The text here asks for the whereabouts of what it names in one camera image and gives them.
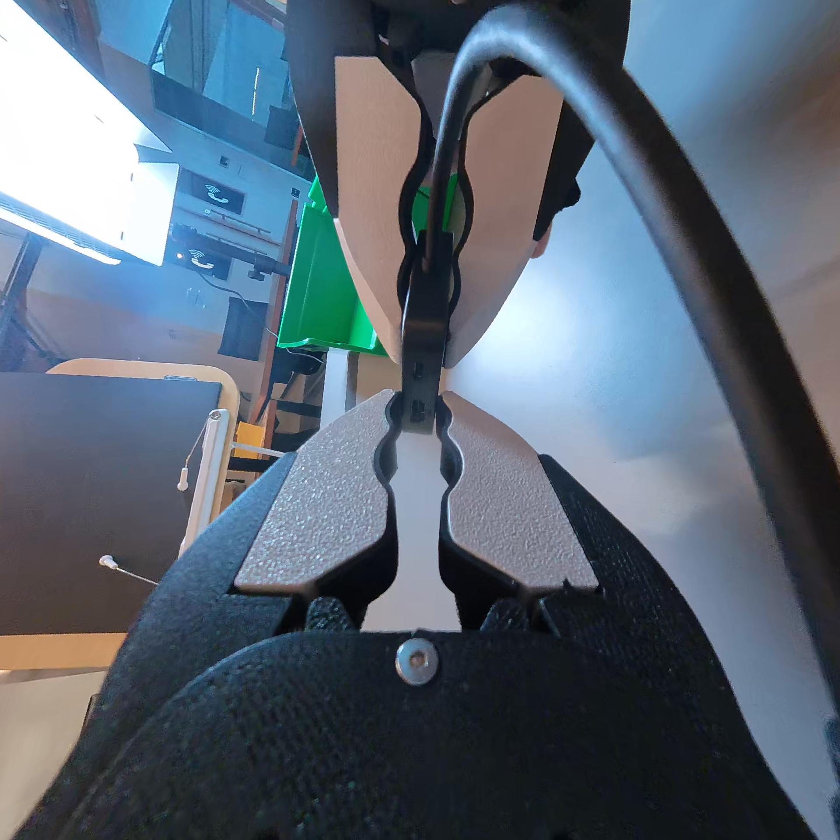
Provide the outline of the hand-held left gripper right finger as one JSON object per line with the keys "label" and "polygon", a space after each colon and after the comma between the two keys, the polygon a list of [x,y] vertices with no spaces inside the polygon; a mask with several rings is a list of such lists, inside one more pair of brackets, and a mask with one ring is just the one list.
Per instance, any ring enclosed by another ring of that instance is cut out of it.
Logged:
{"label": "hand-held left gripper right finger", "polygon": [[519,596],[599,585],[536,450],[455,392],[438,398],[444,539]]}

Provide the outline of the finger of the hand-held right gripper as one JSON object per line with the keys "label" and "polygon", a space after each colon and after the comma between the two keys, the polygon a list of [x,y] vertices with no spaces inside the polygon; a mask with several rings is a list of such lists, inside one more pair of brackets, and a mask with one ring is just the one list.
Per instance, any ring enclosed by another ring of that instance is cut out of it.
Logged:
{"label": "finger of the hand-held right gripper", "polygon": [[399,364],[397,280],[407,249],[400,202],[421,153],[426,114],[380,58],[337,56],[334,74],[339,209],[333,223],[360,303]]}
{"label": "finger of the hand-held right gripper", "polygon": [[477,104],[461,150],[472,215],[458,255],[460,292],[444,367],[455,367],[488,330],[537,247],[534,235],[563,94],[521,76]]}

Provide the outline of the black phone icon sign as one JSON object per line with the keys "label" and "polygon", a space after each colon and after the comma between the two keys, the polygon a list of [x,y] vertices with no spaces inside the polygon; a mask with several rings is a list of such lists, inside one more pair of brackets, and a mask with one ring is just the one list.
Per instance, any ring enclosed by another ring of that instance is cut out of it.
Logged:
{"label": "black phone icon sign", "polygon": [[208,176],[186,168],[178,174],[177,192],[215,208],[219,213],[242,216],[246,196],[244,193]]}
{"label": "black phone icon sign", "polygon": [[164,261],[222,281],[228,280],[232,264],[232,259],[228,256],[200,248],[188,248],[172,238],[167,240]]}

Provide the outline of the green plastic bin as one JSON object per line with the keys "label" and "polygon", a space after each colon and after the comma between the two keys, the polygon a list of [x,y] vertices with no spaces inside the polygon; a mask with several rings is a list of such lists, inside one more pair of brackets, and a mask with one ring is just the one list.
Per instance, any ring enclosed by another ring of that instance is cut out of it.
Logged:
{"label": "green plastic bin", "polygon": [[278,346],[386,356],[359,299],[319,180],[303,209]]}

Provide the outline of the black square panel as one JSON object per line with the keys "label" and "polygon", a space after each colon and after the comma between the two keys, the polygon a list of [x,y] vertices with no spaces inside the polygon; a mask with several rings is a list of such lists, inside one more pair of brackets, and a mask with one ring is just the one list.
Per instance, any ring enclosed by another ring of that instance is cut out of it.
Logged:
{"label": "black square panel", "polygon": [[244,361],[259,361],[266,334],[268,303],[229,297],[222,340],[217,353]]}

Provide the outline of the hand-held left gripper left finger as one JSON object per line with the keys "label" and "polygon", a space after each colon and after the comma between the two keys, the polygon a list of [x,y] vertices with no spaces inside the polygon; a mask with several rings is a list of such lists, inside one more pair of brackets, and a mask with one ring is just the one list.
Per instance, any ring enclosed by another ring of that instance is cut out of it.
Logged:
{"label": "hand-held left gripper left finger", "polygon": [[301,446],[234,586],[248,594],[379,597],[398,544],[391,478],[400,395],[384,389]]}

